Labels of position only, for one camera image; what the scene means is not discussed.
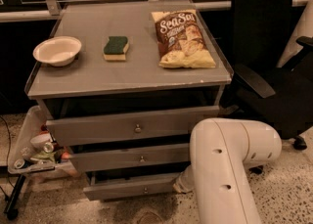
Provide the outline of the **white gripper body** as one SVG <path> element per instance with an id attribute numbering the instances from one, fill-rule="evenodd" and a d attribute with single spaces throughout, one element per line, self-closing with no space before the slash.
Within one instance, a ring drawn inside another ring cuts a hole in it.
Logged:
<path id="1" fill-rule="evenodd" d="M 195 189 L 194 175 L 191 165 L 179 174 L 173 184 L 173 189 L 179 194 L 186 194 Z"/>

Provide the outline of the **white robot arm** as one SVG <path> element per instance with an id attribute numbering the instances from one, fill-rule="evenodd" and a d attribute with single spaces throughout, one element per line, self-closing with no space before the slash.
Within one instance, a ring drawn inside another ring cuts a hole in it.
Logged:
<path id="1" fill-rule="evenodd" d="M 203 120 L 192 131 L 191 165 L 175 188 L 195 190 L 201 224 L 261 224 L 246 169 L 275 160 L 281 150 L 281 138 L 265 123 Z"/>

